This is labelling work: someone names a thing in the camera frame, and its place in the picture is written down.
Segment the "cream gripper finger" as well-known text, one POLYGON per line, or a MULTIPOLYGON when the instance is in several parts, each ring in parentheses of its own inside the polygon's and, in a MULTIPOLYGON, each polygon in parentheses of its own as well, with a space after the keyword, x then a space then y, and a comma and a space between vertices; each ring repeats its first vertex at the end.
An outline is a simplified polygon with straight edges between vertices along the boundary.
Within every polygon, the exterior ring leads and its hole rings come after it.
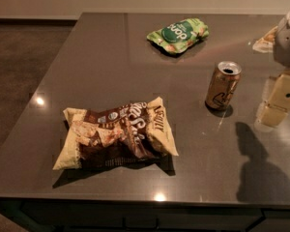
POLYGON ((279 107, 262 103, 259 109, 258 121, 268 127, 278 126, 287 117, 287 112, 279 107))

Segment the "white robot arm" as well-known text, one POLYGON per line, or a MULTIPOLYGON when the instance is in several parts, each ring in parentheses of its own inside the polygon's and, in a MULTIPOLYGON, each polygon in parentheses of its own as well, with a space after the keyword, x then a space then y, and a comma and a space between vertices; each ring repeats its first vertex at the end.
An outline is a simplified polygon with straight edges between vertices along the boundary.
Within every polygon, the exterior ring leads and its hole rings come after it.
POLYGON ((257 112, 257 122, 275 128, 290 112, 290 11, 280 21, 274 40, 274 60, 285 67, 277 77, 265 82, 262 102, 257 112))

